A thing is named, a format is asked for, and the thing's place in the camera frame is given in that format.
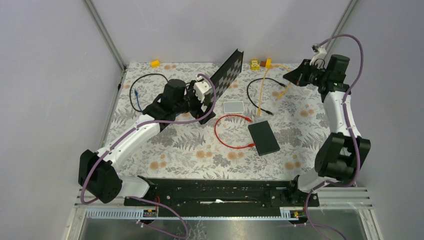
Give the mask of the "black network switch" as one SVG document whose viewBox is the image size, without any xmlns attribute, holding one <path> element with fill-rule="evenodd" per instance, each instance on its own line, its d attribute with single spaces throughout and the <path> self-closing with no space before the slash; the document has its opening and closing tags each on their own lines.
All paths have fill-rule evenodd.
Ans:
<svg viewBox="0 0 424 240">
<path fill-rule="evenodd" d="M 259 156 L 280 151 L 280 145 L 268 121 L 261 121 L 248 126 Z"/>
</svg>

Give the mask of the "white network switch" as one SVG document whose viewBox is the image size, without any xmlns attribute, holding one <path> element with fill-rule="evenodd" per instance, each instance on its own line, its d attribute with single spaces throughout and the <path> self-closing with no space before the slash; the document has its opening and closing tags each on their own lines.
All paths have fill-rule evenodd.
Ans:
<svg viewBox="0 0 424 240">
<path fill-rule="evenodd" d="M 225 114 L 239 114 L 245 111 L 243 101 L 226 101 L 222 105 Z"/>
</svg>

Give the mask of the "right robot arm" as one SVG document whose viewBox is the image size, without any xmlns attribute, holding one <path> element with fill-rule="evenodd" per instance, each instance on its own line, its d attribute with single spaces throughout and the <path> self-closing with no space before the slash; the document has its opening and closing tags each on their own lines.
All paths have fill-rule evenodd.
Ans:
<svg viewBox="0 0 424 240">
<path fill-rule="evenodd" d="M 283 77 L 298 87 L 313 85 L 321 96 L 330 134 L 316 154 L 314 168 L 296 178 L 297 186 L 287 191 L 293 206 L 307 199 L 307 192 L 334 184 L 351 186 L 359 176 L 370 149 L 370 140 L 363 138 L 356 127 L 351 108 L 351 87 L 344 82 L 350 59 L 333 54 L 326 67 L 312 59 L 304 59 Z"/>
</svg>

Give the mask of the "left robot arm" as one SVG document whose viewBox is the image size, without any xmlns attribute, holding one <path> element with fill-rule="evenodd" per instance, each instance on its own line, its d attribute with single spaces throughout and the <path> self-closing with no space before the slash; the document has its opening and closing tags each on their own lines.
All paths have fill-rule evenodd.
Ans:
<svg viewBox="0 0 424 240">
<path fill-rule="evenodd" d="M 134 124 L 104 147 L 84 151 L 79 160 L 78 182 L 82 189 L 80 202 L 89 205 L 96 201 L 107 204 L 117 197 L 135 197 L 148 206 L 155 200 L 150 183 L 141 177 L 119 176 L 118 170 L 148 140 L 168 125 L 177 125 L 180 114 L 190 113 L 192 120 L 184 124 L 204 124 L 215 116 L 219 98 L 216 84 L 206 75 L 187 85 L 180 79 L 170 79 L 151 104 L 146 106 Z"/>
</svg>

